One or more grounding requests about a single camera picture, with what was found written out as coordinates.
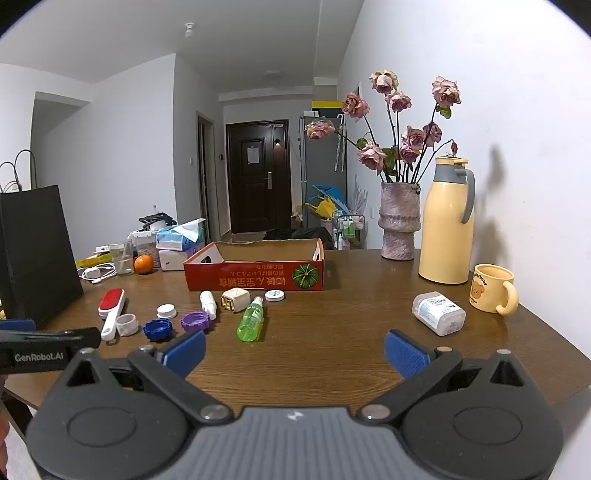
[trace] ceiling light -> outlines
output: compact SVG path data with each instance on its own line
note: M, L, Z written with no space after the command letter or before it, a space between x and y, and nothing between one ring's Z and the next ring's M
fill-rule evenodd
M185 24L185 27L187 28L185 30L185 38L192 37L193 33L194 33L195 24L190 22L190 23Z

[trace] cardboard box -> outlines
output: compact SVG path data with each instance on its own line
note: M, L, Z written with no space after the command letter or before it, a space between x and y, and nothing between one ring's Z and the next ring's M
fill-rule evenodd
M316 238L212 242L183 264L190 291L233 287L284 291L322 290L324 248Z

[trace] glass cup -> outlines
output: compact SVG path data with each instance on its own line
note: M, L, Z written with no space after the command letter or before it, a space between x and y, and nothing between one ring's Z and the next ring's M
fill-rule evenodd
M134 272L134 246L131 240L121 244L110 244L109 249L117 275L127 275Z

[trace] flower vase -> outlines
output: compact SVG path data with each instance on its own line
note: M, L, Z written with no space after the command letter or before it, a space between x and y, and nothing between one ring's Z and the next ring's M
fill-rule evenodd
M382 182L378 225L384 229L382 257L414 258L414 232L421 229L421 190L416 183Z

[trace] pumpkin illustration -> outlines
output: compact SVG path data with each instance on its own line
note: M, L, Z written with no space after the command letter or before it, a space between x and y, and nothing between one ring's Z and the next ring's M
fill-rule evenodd
M291 278L298 287L311 288L318 281L318 269L309 263L302 263L294 270Z

